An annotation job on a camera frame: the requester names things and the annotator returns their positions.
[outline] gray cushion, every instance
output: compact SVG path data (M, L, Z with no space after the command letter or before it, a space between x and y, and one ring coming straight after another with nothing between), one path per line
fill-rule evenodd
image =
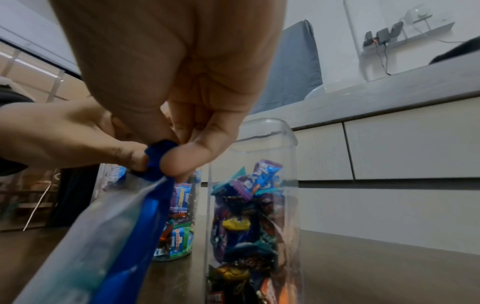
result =
M300 21L283 31L266 88L252 114L302 101L322 83L312 25Z

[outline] blue plastic bag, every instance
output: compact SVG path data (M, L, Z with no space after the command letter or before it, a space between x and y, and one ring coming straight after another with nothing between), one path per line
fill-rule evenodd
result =
M87 208L14 303L135 303L169 214L174 180L159 163L174 146L148 147L147 171Z

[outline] table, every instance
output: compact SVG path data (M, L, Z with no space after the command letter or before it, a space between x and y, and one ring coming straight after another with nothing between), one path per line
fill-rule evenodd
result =
M193 253L154 262L139 304L202 303L206 219ZM11 303L66 229L0 233L0 304ZM304 304L477 304L480 256L340 235L301 232Z

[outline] person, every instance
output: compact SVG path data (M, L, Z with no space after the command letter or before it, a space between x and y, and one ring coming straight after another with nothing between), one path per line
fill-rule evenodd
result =
M261 94L285 0L50 0L92 96L177 179L233 141ZM168 101L173 128L160 110ZM145 146L121 142L93 101L0 108L0 157L41 167L113 162L141 170Z

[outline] transparent jar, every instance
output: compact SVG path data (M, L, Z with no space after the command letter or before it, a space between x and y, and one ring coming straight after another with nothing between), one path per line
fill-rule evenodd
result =
M205 303L303 303L297 144L282 120L248 121L210 164Z
M108 192L111 185L126 174L118 165L101 164L92 194L92 202ZM195 214L200 193L200 172L192 174L186 183L175 184L170 202L170 213L163 234L158 240L153 261L169 261L192 251L195 234Z

